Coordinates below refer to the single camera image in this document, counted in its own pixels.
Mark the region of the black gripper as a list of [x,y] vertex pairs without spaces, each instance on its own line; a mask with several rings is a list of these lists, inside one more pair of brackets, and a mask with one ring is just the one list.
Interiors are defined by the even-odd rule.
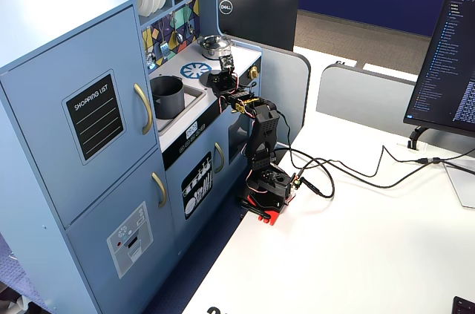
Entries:
[[229,69],[216,73],[210,72],[206,80],[212,81],[209,87],[215,94],[232,94],[238,88],[238,81]]

